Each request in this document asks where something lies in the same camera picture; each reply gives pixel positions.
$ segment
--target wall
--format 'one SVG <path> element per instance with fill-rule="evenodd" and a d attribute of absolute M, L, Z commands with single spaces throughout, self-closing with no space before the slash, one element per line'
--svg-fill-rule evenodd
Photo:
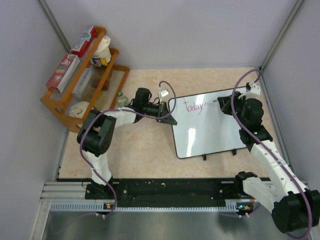
<path fill-rule="evenodd" d="M 85 26 L 107 28 L 131 68 L 259 66 L 294 0 L 47 0 L 73 45 Z"/>
<path fill-rule="evenodd" d="M 308 0 L 265 71 L 297 175 L 320 190 L 320 1 Z"/>
<path fill-rule="evenodd" d="M 0 8 L 0 239 L 27 239 L 65 128 L 42 105 L 64 50 L 35 0 Z"/>

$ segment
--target beige wood surface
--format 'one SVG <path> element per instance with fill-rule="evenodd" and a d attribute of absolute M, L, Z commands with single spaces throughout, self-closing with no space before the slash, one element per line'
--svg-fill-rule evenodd
<path fill-rule="evenodd" d="M 233 88 L 237 80 L 251 67 L 225 68 L 175 68 L 133 69 L 123 87 L 123 94 L 134 98 L 139 87 L 148 88 L 157 96 L 158 83 L 168 81 L 177 97 Z M 256 78 L 249 75 L 241 84 L 244 86 Z M 115 73 L 109 91 L 115 91 L 122 75 Z M 263 125 L 276 138 L 263 96 Z M 60 178 L 90 178 L 91 169 L 79 153 L 77 134 L 70 133 L 60 169 Z M 261 164 L 247 149 L 237 155 L 231 152 L 210 154 L 207 161 L 202 157 L 178 159 L 175 152 L 172 128 L 168 124 L 143 118 L 138 123 L 116 128 L 108 150 L 108 164 L 114 178 L 223 178 L 234 177 L 240 171 L 254 172 L 266 177 Z"/>

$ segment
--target purple cable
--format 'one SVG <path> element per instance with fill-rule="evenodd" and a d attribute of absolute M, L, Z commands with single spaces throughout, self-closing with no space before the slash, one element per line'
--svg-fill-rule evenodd
<path fill-rule="evenodd" d="M 164 116 L 160 116 L 160 117 L 155 117 L 155 116 L 144 115 L 144 114 L 142 114 L 142 113 L 136 112 L 136 111 L 134 111 L 134 110 L 129 110 L 129 109 L 121 109 L 121 111 L 123 111 L 123 112 L 129 112 L 129 113 L 134 113 L 134 114 L 137 114 L 137 115 L 139 115 L 139 116 L 142 116 L 142 117 L 145 117 L 145 118 L 148 118 L 148 119 L 155 119 L 155 120 L 164 119 L 164 118 L 170 116 L 170 115 L 173 113 L 173 111 L 175 110 L 175 108 L 176 108 L 177 96 L 176 96 L 176 92 L 175 92 L 174 88 L 171 86 L 170 83 L 168 83 L 167 81 L 160 81 L 160 82 L 159 82 L 159 87 L 161 87 L 161 84 L 162 84 L 162 83 L 167 84 L 167 85 L 171 88 L 171 91 L 172 91 L 173 96 L 174 96 L 173 108 L 172 108 L 172 110 L 171 110 L 168 114 L 166 114 L 166 115 L 164 115 Z M 86 138 L 87 135 L 88 135 L 89 130 L 93 127 L 93 125 L 95 124 L 95 122 L 97 121 L 97 119 L 98 119 L 102 114 L 107 113 L 107 112 L 120 112 L 120 110 L 119 110 L 119 109 L 108 109 L 108 110 L 105 110 L 105 111 L 100 112 L 100 113 L 92 120 L 92 122 L 90 123 L 90 125 L 88 126 L 88 128 L 86 129 L 86 131 L 84 132 L 83 137 L 82 137 L 81 142 L 80 142 L 80 147 L 79 147 L 79 148 L 80 148 L 80 155 L 82 156 L 82 158 L 86 161 L 87 164 L 89 164 L 89 166 L 92 168 L 93 172 L 98 176 L 98 178 L 100 178 L 100 179 L 111 189 L 111 191 L 112 191 L 112 193 L 113 193 L 113 196 L 114 196 L 114 204 L 113 204 L 112 208 L 110 209 L 110 212 L 107 213 L 107 214 L 105 215 L 105 217 L 110 216 L 110 215 L 112 214 L 112 212 L 116 209 L 116 205 L 117 205 L 117 201 L 118 201 L 118 200 L 117 200 L 117 194 L 116 194 L 116 191 L 114 190 L 114 188 L 110 185 L 110 183 L 109 183 L 108 181 L 106 181 L 106 180 L 94 169 L 95 167 L 94 167 L 94 166 L 92 165 L 92 163 L 85 157 L 85 155 L 84 155 L 84 153 L 83 153 L 83 151 L 82 151 L 82 147 L 83 147 L 83 145 L 84 145 L 84 141 L 85 141 L 85 138 Z M 80 216 L 77 217 L 75 220 L 69 222 L 65 227 L 63 227 L 61 230 L 59 230 L 59 231 L 57 231 L 57 232 L 54 232 L 54 231 L 53 231 L 53 227 L 52 227 L 52 224 L 51 224 L 51 225 L 50 225 L 50 226 L 51 226 L 51 231 L 52 231 L 53 234 L 58 235 L 58 234 L 62 233 L 62 232 L 63 232 L 67 227 L 69 227 L 71 224 L 73 224 L 74 222 L 76 222 L 77 220 L 81 219 L 82 217 L 89 216 L 89 215 L 95 215 L 95 213 L 90 212 L 90 213 L 85 213 L 85 214 L 83 214 L 83 215 L 80 215 Z"/>
<path fill-rule="evenodd" d="M 299 192 L 301 193 L 301 196 L 305 202 L 305 206 L 306 206 L 306 211 L 308 214 L 308 227 L 307 230 L 305 232 L 305 234 L 301 237 L 296 237 L 293 236 L 291 234 L 288 233 L 288 235 L 294 239 L 301 239 L 304 240 L 306 239 L 311 231 L 311 227 L 312 227 L 312 213 L 311 213 L 311 207 L 310 204 L 308 202 L 308 199 L 304 193 L 304 191 L 302 190 L 302 188 L 300 187 L 300 185 L 298 184 L 298 182 L 296 181 L 296 179 L 290 174 L 290 172 L 281 164 L 281 162 L 279 161 L 279 159 L 277 158 L 277 156 L 272 152 L 271 149 L 269 149 L 262 141 L 260 141 L 252 132 L 250 132 L 250 130 L 248 128 L 246 128 L 245 125 L 243 125 L 243 123 L 240 121 L 240 119 L 237 116 L 237 113 L 235 111 L 235 105 L 234 105 L 234 99 L 235 99 L 235 92 L 236 89 L 238 87 L 238 85 L 240 84 L 240 82 L 246 77 L 248 76 L 250 73 L 253 72 L 257 72 L 258 73 L 258 77 L 257 79 L 254 81 L 255 83 L 259 80 L 260 76 L 261 76 L 261 72 L 259 69 L 252 69 L 248 72 L 246 72 L 242 77 L 240 77 L 240 79 L 236 82 L 232 94 L 231 94 L 231 109 L 232 109 L 232 115 L 235 118 L 235 120 L 237 121 L 237 123 L 240 125 L 240 127 L 242 129 L 244 129 L 257 143 L 259 143 L 261 146 L 263 146 L 265 148 L 265 150 L 274 158 L 274 160 L 280 165 L 280 167 L 283 169 L 283 171 L 289 176 L 289 178 L 292 180 L 292 182 L 295 184 L 296 188 L 299 190 Z"/>

